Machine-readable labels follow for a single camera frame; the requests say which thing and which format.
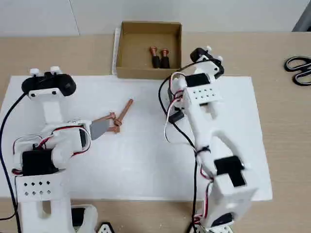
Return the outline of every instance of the cardboard box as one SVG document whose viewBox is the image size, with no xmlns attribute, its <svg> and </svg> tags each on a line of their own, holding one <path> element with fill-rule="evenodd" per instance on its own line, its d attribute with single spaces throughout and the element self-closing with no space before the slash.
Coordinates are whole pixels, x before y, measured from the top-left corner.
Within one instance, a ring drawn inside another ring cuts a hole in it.
<svg viewBox="0 0 311 233">
<path fill-rule="evenodd" d="M 164 79 L 181 68 L 180 23 L 124 21 L 117 56 L 119 78 Z M 168 49 L 170 69 L 153 68 L 150 46 Z"/>
</svg>

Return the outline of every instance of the scissors handle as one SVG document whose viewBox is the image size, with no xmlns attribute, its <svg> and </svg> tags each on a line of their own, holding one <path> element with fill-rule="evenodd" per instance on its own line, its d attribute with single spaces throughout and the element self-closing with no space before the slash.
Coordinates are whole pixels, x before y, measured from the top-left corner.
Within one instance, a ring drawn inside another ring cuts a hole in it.
<svg viewBox="0 0 311 233">
<path fill-rule="evenodd" d="M 302 65 L 297 65 L 295 67 L 291 67 L 290 63 L 293 61 L 303 61 L 305 63 Z M 304 71 L 304 70 L 308 69 L 308 67 L 311 67 L 311 58 L 305 57 L 305 56 L 291 57 L 284 64 L 284 69 L 288 72 L 294 72 L 294 71 L 298 71 L 298 70 Z"/>
<path fill-rule="evenodd" d="M 299 81 L 300 78 L 305 77 L 309 74 L 311 74 L 311 69 L 306 69 L 304 72 L 301 72 L 299 74 L 294 75 L 293 76 L 293 82 L 299 86 L 311 86 L 311 81 L 310 82 Z"/>
</svg>

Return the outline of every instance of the wooden table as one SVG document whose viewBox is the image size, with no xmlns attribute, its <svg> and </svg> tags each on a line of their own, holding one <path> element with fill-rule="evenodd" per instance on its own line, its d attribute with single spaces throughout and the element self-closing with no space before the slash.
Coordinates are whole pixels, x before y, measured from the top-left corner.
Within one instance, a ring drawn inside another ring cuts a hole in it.
<svg viewBox="0 0 311 233">
<path fill-rule="evenodd" d="M 283 70 L 292 55 L 311 56 L 310 33 L 192 33 L 182 38 L 183 64 L 195 47 L 211 45 L 224 58 L 225 75 L 253 77 L 274 198 L 254 203 L 236 224 L 236 233 L 309 232 L 311 201 L 311 88 L 294 85 Z M 10 75 L 50 66 L 73 75 L 110 73 L 112 35 L 0 38 L 0 99 Z M 190 220 L 189 202 L 87 201 L 121 233 L 182 233 Z M 0 217 L 12 213 L 0 202 Z M 0 222 L 15 233 L 15 220 Z"/>
</svg>

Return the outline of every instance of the white board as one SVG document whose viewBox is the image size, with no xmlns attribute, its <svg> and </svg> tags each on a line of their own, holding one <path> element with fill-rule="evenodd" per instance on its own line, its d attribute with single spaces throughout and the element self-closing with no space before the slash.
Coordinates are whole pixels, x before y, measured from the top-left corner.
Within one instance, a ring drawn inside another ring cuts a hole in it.
<svg viewBox="0 0 311 233">
<path fill-rule="evenodd" d="M 12 77 L 1 109 L 1 120 L 21 95 L 26 76 Z M 161 81 L 124 80 L 115 76 L 75 76 L 76 92 L 62 103 L 65 121 L 94 120 L 109 111 L 119 114 L 126 102 L 134 104 L 123 120 L 120 134 L 105 133 L 92 142 L 90 150 L 70 160 L 68 167 L 72 198 L 115 200 L 192 200 L 194 156 L 190 147 L 165 141 L 164 114 L 157 91 Z M 272 198 L 256 99 L 250 77 L 222 77 L 220 91 L 232 117 L 244 130 L 254 148 L 252 165 L 259 178 L 254 200 Z M 44 125 L 40 108 L 27 97 L 10 115 L 4 130 L 2 151 L 9 170 L 12 168 L 12 143 L 27 133 L 40 132 Z M 188 134 L 186 118 L 178 125 Z M 185 139 L 168 126 L 174 142 Z M 198 199 L 202 199 L 206 180 L 198 175 Z M 9 196 L 3 172 L 0 173 L 0 197 Z"/>
</svg>

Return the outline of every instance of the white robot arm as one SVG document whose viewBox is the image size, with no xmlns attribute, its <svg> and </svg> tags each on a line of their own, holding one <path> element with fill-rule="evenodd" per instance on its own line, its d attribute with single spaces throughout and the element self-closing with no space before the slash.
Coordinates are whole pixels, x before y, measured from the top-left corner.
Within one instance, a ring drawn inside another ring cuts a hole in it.
<svg viewBox="0 0 311 233">
<path fill-rule="evenodd" d="M 97 210 L 92 205 L 71 206 L 66 168 L 69 159 L 86 152 L 91 143 L 91 121 L 63 122 L 60 100 L 72 95 L 76 84 L 58 67 L 41 75 L 31 70 L 22 90 L 42 105 L 46 126 L 40 135 L 26 135 L 13 144 L 17 197 L 23 233 L 94 233 Z M 48 201 L 51 213 L 43 209 Z"/>
<path fill-rule="evenodd" d="M 217 83 L 224 73 L 222 58 L 215 59 L 210 51 L 208 47 L 192 52 L 192 61 L 199 62 L 194 65 L 194 74 L 172 74 L 169 93 L 174 103 L 168 112 L 174 105 L 179 109 L 174 114 L 187 116 L 195 138 L 196 160 L 206 174 L 203 175 L 211 181 L 203 207 L 195 215 L 196 227 L 202 231 L 221 232 L 250 208 L 258 180 L 247 160 L 247 142 L 239 141 L 232 128 L 219 124 L 221 118 L 233 125 L 234 120 L 230 119 L 230 113 L 222 102 Z M 174 114 L 168 117 L 169 122 L 176 119 Z M 221 139 L 233 155 L 216 153 L 215 137 Z"/>
</svg>

